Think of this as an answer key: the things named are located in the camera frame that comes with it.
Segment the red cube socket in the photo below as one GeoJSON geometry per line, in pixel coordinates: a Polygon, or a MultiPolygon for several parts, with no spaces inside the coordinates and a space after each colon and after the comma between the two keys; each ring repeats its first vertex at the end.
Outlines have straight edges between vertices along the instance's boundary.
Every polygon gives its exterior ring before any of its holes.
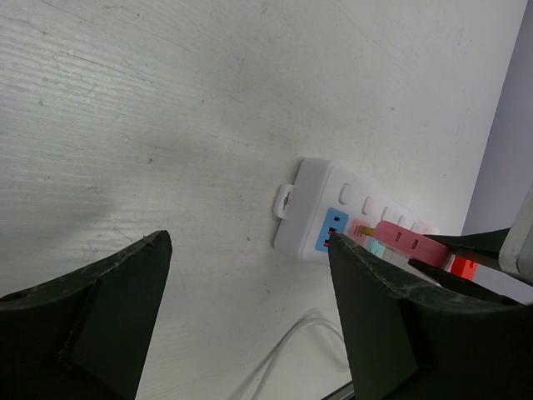
{"type": "Polygon", "coordinates": [[[469,259],[455,256],[451,264],[450,273],[469,281],[474,280],[478,263],[469,259]]]}

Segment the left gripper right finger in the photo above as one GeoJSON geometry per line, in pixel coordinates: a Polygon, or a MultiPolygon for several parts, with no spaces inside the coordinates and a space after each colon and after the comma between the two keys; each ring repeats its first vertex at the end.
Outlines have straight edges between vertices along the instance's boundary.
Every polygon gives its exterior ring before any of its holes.
{"type": "Polygon", "coordinates": [[[356,398],[531,398],[531,305],[452,292],[343,234],[329,262],[356,398]]]}

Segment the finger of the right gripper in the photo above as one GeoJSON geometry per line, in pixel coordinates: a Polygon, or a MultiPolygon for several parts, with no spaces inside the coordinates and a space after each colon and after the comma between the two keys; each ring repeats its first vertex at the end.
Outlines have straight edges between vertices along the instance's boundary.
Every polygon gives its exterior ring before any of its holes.
{"type": "Polygon", "coordinates": [[[426,237],[446,246],[456,256],[485,267],[499,267],[500,250],[510,230],[508,227],[465,236],[428,234],[426,237]]]}
{"type": "Polygon", "coordinates": [[[492,292],[491,290],[482,287],[463,277],[456,276],[446,270],[432,267],[428,264],[420,262],[415,259],[410,259],[408,264],[424,273],[429,278],[436,280],[442,287],[471,298],[487,301],[489,303],[498,303],[508,306],[515,306],[516,300],[507,296],[492,292]]]}

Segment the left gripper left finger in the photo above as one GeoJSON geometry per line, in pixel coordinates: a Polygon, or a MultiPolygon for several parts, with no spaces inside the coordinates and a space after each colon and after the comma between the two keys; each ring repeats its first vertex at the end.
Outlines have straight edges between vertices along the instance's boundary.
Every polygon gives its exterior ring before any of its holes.
{"type": "Polygon", "coordinates": [[[1,298],[3,399],[134,399],[172,257],[156,231],[1,298]]]}

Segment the pink plug adapter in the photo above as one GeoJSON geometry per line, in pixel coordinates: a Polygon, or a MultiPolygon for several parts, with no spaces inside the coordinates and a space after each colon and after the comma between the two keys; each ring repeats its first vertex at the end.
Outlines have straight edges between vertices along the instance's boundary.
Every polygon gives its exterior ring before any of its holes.
{"type": "Polygon", "coordinates": [[[445,245],[385,220],[371,227],[367,222],[354,219],[347,235],[378,258],[389,252],[434,268],[443,268],[451,257],[445,245]]]}

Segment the white multicolour power strip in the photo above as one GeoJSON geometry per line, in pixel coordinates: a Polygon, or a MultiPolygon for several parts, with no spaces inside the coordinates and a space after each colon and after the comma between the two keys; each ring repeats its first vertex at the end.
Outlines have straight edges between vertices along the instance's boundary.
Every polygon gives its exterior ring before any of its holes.
{"type": "Polygon", "coordinates": [[[299,261],[327,265],[331,233],[351,236],[358,225],[382,220],[418,233],[439,230],[342,165],[304,158],[294,182],[280,186],[272,212],[280,222],[273,247],[299,261]]]}

